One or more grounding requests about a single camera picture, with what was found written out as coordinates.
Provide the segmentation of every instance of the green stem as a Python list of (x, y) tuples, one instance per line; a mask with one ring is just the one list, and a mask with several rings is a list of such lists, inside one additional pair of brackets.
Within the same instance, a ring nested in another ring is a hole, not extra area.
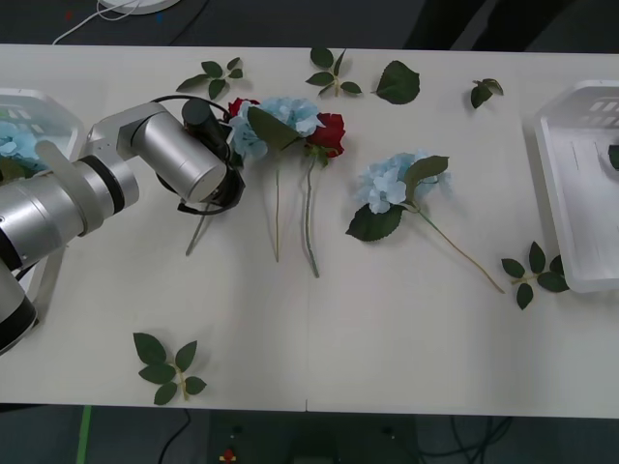
[(314, 165), (316, 164), (316, 156), (311, 157), (311, 164), (308, 169), (308, 197), (306, 199), (306, 246), (308, 247), (308, 255), (309, 255), (309, 263), (311, 264), (311, 270), (313, 271), (313, 276), (316, 278), (320, 277), (318, 273), (318, 266), (316, 265), (316, 258), (313, 255), (313, 251), (311, 250), (311, 241), (310, 241), (310, 202), (311, 202), (311, 171), (313, 170)]
[(278, 167), (275, 170), (275, 185), (277, 192), (277, 200), (275, 204), (275, 260), (280, 261), (280, 161), (277, 161)]
[(176, 364), (173, 364), (173, 366), (176, 369), (178, 378), (181, 379), (181, 382), (179, 385), (181, 386), (181, 390), (183, 391), (183, 398), (185, 399), (185, 401), (189, 401), (190, 396), (187, 394), (187, 385), (185, 385), (185, 376), (183, 375), (183, 372), (181, 371), (181, 369), (178, 368)]
[(529, 277), (527, 277), (526, 275), (521, 277), (521, 278), (517, 278), (516, 280), (512, 280), (512, 285), (516, 285), (517, 283), (524, 283), (526, 281), (529, 280), (533, 280), (534, 278), (537, 278), (536, 275), (530, 275)]
[(337, 77), (335, 74), (333, 74), (333, 80), (335, 82), (334, 87), (336, 88), (336, 97), (339, 97), (339, 77)]
[(77, 443), (77, 459), (75, 464), (86, 463), (86, 451), (88, 450), (88, 435), (90, 432), (90, 417), (92, 406), (84, 406), (81, 414), (81, 425), (79, 426), (79, 442)]
[(441, 230), (440, 230), (438, 227), (436, 227), (436, 225), (434, 224), (434, 222), (432, 222), (432, 221), (430, 220), (430, 218), (429, 218), (429, 217), (427, 217), (427, 216), (424, 214), (424, 212), (421, 210), (421, 208), (419, 208), (419, 207), (418, 207), (417, 205), (415, 205), (415, 204), (413, 204), (413, 207), (416, 209), (416, 212), (417, 212), (417, 213), (419, 213), (419, 215), (420, 215), (422, 218), (424, 218), (424, 220), (425, 220), (425, 221), (426, 221), (429, 225), (431, 225), (431, 226), (434, 228), (434, 230), (435, 230), (436, 232), (438, 232), (439, 234), (441, 234), (441, 237), (443, 237), (443, 238), (447, 241), (447, 243), (448, 243), (449, 245), (451, 245), (452, 247), (454, 247), (458, 253), (460, 253), (462, 256), (464, 256), (466, 259), (468, 259), (471, 263), (473, 263), (473, 264), (477, 267), (477, 269), (479, 269), (479, 270), (480, 270), (480, 271), (484, 274), (484, 276), (486, 276), (486, 278), (490, 281), (490, 283), (494, 286), (494, 288), (496, 288), (496, 289), (499, 291), (499, 293), (503, 293), (503, 294), (505, 294), (505, 291), (504, 291), (501, 287), (499, 287), (499, 286), (498, 286), (498, 284), (497, 284), (494, 280), (492, 280), (492, 277), (490, 277), (490, 275), (486, 272), (486, 270), (485, 270), (482, 266), (480, 266), (480, 265), (478, 264), (478, 262), (477, 262), (477, 261), (475, 261), (475, 260), (474, 260), (473, 258), (471, 258), (468, 254), (466, 254), (464, 251), (462, 251), (460, 248), (458, 248), (458, 247), (456, 246), (456, 244), (454, 244), (454, 242), (452, 242), (451, 240), (449, 240), (449, 239), (447, 238), (447, 236), (446, 236), (443, 232), (441, 232)]

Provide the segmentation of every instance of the artificial flower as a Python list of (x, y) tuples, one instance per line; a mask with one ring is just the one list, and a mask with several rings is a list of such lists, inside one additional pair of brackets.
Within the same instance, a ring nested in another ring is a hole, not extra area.
[(37, 138), (29, 130), (19, 129), (15, 124), (0, 121), (0, 155), (21, 155), (37, 160), (35, 152)]
[[(417, 150), (415, 155), (400, 153), (385, 161), (372, 164), (360, 176), (361, 186), (355, 195), (357, 200), (368, 204), (375, 214), (387, 213), (391, 205), (402, 203), (406, 199), (406, 171), (417, 160), (427, 158), (425, 150)], [(415, 189), (415, 198), (421, 200), (435, 185), (448, 183), (449, 173), (424, 179)]]
[[(248, 109), (254, 105), (252, 101), (242, 101), (237, 115), (229, 124), (235, 130), (232, 137), (234, 150), (243, 159), (258, 160), (267, 154), (268, 147), (266, 142), (257, 137), (248, 121)], [(313, 134), (316, 128), (322, 127), (322, 123), (318, 120), (318, 107), (307, 99), (268, 99), (257, 106), (294, 129), (302, 137), (307, 137)]]
[(250, 100), (250, 99), (236, 99), (235, 101), (233, 101), (232, 103), (228, 104), (228, 113), (230, 113), (230, 118), (235, 117), (237, 114), (239, 114), (239, 111), (241, 110), (241, 104), (243, 102), (250, 102), (252, 104), (260, 104), (260, 101), (256, 101), (256, 100)]
[(259, 107), (294, 129), (302, 137), (312, 135), (316, 128), (322, 127), (318, 119), (318, 106), (308, 99), (293, 100), (288, 97), (267, 99)]
[(319, 113), (318, 120), (323, 127), (316, 128), (315, 132), (307, 138), (307, 142), (312, 145), (327, 149), (327, 157), (335, 158), (344, 153), (341, 140), (346, 131), (344, 130), (344, 120), (341, 114)]
[[(499, 293), (505, 293), (477, 261), (447, 238), (424, 211), (424, 205), (419, 203), (420, 197), (427, 195), (435, 185), (449, 181), (446, 176), (448, 161), (446, 157), (429, 157), (425, 151), (418, 150), (415, 155), (400, 153), (372, 164), (362, 174), (362, 185), (356, 194), (364, 206), (355, 213), (346, 234), (362, 242), (375, 242), (398, 228), (404, 212), (413, 214), (427, 222), (449, 245), (475, 265)], [(406, 174), (411, 166), (414, 171), (407, 179)], [(407, 192), (407, 187), (413, 188), (413, 191)]]
[(242, 101), (237, 115), (230, 119), (228, 123), (233, 129), (232, 146), (243, 160), (260, 160), (269, 151), (269, 147), (264, 140), (258, 138), (248, 121), (248, 109), (255, 106), (250, 101)]

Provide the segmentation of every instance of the blue hydrangea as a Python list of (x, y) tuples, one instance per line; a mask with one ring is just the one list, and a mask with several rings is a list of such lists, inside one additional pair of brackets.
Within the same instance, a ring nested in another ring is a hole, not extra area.
[(21, 130), (15, 124), (0, 121), (0, 156), (38, 159), (35, 152), (37, 139), (29, 130)]
[[(425, 150), (417, 150), (415, 155), (400, 153), (385, 161), (372, 164), (360, 176), (361, 186), (355, 195), (363, 204), (368, 204), (375, 214), (387, 213), (391, 205), (402, 203), (406, 199), (404, 175), (413, 163), (427, 158)], [(449, 187), (450, 174), (444, 172), (438, 176), (424, 179), (415, 189), (415, 198), (421, 200), (437, 184)]]
[(318, 120), (318, 107), (307, 99), (268, 99), (259, 105), (243, 101), (239, 113), (230, 120), (230, 126), (235, 130), (232, 137), (234, 151), (244, 160), (259, 160), (269, 151), (267, 144), (257, 137), (250, 126), (248, 109), (251, 106), (258, 106), (272, 114), (302, 137), (312, 135), (317, 127), (323, 127)]

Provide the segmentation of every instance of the floor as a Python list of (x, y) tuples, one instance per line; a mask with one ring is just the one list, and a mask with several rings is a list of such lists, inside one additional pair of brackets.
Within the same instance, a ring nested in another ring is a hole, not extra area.
[[(179, 36), (203, 1), (182, 0), (162, 15), (119, 22), (97, 18), (63, 43), (401, 48), (424, 2), (209, 0), (205, 12)], [(454, 49), (470, 49), (484, 28), (494, 1), (486, 2)], [(90, 15), (95, 2), (20, 0), (5, 1), (0, 8), (0, 44), (50, 44)], [(549, 25), (530, 50), (618, 52), (617, 18), (616, 0), (580, 0)], [(81, 414), (82, 408), (76, 406), (43, 406), (0, 414), (0, 462), (75, 462)], [(219, 462), (219, 454), (231, 443), (236, 446), (241, 463), (284, 462), (283, 457), (294, 442), (292, 431), (322, 426), (321, 423), (326, 424), (331, 437), (336, 437), (342, 463), (363, 464), (364, 459), (381, 464), (412, 463), (417, 444), (426, 452), (447, 451), (456, 446), (448, 417), (208, 411), (191, 414), (192, 424), (169, 448), (165, 464)], [(164, 443), (184, 419), (179, 410), (94, 408), (86, 462), (157, 462)], [(243, 430), (231, 439), (231, 430), (237, 425)], [(385, 427), (391, 427), (393, 432), (385, 434)], [(475, 443), (484, 435), (486, 418), (458, 418), (457, 427), (465, 444)], [(489, 448), (486, 463), (617, 462), (617, 438), (619, 420), (516, 418), (509, 433)], [(355, 454), (361, 451), (361, 457)], [(456, 464), (466, 460), (457, 455), (427, 462)]]
[[(75, 462), (82, 408), (42, 406), (0, 414), (1, 462)], [(230, 445), (243, 464), (284, 463), (299, 423), (328, 424), (341, 463), (414, 463), (415, 429), (425, 452), (456, 447), (449, 418), (440, 416), (313, 415), (191, 410), (192, 424), (170, 446), (165, 464), (211, 464)], [(150, 464), (184, 423), (180, 410), (156, 408), (93, 409), (88, 464)], [(385, 428), (393, 431), (385, 434)], [(484, 436), (485, 418), (457, 418), (465, 444)], [(488, 449), (486, 463), (581, 464), (617, 462), (619, 420), (516, 418), (507, 435)], [(465, 463), (463, 456), (427, 463)]]

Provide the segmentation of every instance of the white plastic tray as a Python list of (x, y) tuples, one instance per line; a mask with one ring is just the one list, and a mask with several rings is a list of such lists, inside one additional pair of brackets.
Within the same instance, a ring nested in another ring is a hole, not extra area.
[[(38, 140), (54, 142), (69, 160), (79, 156), (84, 127), (71, 111), (49, 96), (36, 90), (0, 89), (0, 111), (9, 115), (3, 120), (31, 131)], [(46, 268), (44, 259), (20, 282), (31, 301), (38, 296)]]
[(578, 293), (619, 289), (619, 81), (587, 80), (544, 106), (536, 135), (566, 280)]

